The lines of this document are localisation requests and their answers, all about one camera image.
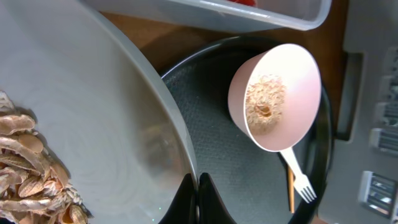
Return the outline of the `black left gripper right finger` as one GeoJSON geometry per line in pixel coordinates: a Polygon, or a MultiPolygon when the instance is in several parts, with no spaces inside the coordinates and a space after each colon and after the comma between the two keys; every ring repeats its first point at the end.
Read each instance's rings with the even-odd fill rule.
{"type": "Polygon", "coordinates": [[[199,181],[199,224],[236,224],[226,209],[210,174],[202,173],[199,181]]]}

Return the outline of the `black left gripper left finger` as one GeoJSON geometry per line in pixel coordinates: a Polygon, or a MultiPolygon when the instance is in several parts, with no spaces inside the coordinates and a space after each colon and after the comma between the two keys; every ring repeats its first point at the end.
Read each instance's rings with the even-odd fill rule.
{"type": "Polygon", "coordinates": [[[192,175],[186,174],[159,224],[196,224],[196,219],[196,191],[192,175]]]}

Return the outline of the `grey plate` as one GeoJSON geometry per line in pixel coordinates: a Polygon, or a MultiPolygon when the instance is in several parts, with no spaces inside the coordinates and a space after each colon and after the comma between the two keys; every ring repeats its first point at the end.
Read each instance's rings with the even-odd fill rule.
{"type": "Polygon", "coordinates": [[[1,2],[1,90],[32,113],[93,223],[159,223],[192,142],[141,51],[82,1],[1,2]]]}

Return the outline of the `peanut shells and rice scraps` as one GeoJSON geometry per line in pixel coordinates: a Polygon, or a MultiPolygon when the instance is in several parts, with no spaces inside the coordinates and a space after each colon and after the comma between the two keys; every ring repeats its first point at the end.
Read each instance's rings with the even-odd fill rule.
{"type": "Polygon", "coordinates": [[[1,92],[1,223],[88,224],[93,217],[35,130],[1,92]]]}

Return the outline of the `red snack wrapper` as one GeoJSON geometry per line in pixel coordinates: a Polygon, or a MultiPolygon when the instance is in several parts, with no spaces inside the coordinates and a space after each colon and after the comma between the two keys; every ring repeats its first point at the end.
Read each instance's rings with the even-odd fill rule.
{"type": "Polygon", "coordinates": [[[245,6],[251,6],[251,7],[257,7],[257,1],[256,0],[228,0],[237,4],[242,4],[245,6]]]}

